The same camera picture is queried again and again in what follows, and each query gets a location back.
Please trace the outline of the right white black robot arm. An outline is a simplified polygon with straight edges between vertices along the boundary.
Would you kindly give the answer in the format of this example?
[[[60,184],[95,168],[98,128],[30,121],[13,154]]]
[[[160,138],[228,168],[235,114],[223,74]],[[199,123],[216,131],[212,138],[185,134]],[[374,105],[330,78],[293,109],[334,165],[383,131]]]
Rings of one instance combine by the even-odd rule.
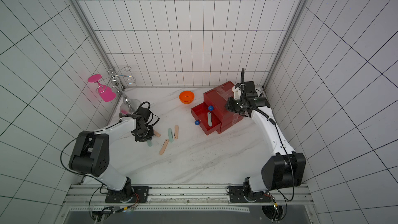
[[[245,179],[245,197],[300,186],[306,158],[303,153],[297,153],[284,137],[267,98],[258,94],[254,82],[238,83],[232,91],[234,95],[228,98],[226,109],[251,118],[265,141],[266,163],[259,173]]]

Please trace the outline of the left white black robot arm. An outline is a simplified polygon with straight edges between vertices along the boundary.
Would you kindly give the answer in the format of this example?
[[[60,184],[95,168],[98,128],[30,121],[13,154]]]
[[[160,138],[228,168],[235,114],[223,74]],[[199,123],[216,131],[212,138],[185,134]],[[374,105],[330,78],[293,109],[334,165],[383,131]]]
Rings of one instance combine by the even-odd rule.
[[[131,134],[139,143],[152,142],[154,114],[150,103],[142,103],[131,114],[119,114],[115,124],[96,131],[82,131],[74,145],[68,168],[83,175],[90,175],[103,183],[109,190],[120,192],[131,187],[129,178],[119,173],[110,164],[110,145],[126,134]]]

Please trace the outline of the red drawer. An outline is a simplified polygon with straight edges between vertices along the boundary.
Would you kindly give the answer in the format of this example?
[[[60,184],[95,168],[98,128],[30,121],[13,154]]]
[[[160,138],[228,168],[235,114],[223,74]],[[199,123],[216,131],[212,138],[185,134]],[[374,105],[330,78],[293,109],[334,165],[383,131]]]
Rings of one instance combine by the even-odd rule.
[[[227,100],[229,97],[233,96],[232,90],[221,92],[221,90],[217,91],[212,89],[204,93],[204,103],[208,107],[213,107],[212,113],[215,114],[221,122],[231,122],[239,118],[239,114],[229,112],[226,109]]]
[[[212,127],[208,126],[207,122],[207,113],[211,112],[212,115]],[[211,133],[217,131],[221,128],[221,121],[215,115],[214,111],[210,111],[208,109],[208,105],[206,103],[201,103],[193,108],[191,108],[191,114],[195,120],[195,125],[201,127],[203,132],[206,135],[210,135]]]

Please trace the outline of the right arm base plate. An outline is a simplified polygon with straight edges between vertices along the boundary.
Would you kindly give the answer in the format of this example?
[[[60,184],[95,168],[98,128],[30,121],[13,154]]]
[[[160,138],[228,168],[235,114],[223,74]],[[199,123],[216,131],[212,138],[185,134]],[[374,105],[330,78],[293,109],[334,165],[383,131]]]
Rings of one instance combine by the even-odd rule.
[[[264,192],[252,192],[246,186],[228,186],[227,194],[231,203],[271,203],[272,199]]]

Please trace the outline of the red top drawer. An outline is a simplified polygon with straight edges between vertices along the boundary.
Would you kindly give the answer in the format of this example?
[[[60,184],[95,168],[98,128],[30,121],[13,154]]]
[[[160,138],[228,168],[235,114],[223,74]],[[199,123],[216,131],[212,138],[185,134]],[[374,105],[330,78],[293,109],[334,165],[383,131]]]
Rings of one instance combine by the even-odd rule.
[[[212,89],[204,93],[204,103],[208,107],[213,107],[212,113],[215,114],[221,122],[231,122],[239,118],[239,114],[229,112],[226,109],[227,100],[229,97],[233,96],[232,90],[221,92],[221,90],[217,91]]]

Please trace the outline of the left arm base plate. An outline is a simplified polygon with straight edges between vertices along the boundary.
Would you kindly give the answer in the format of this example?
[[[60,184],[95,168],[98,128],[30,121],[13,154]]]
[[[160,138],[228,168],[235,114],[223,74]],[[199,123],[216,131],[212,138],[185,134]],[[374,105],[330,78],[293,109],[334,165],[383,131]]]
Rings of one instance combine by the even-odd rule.
[[[107,192],[105,203],[130,203],[136,201],[138,203],[146,203],[149,195],[150,187],[147,186],[133,186],[131,189]]]

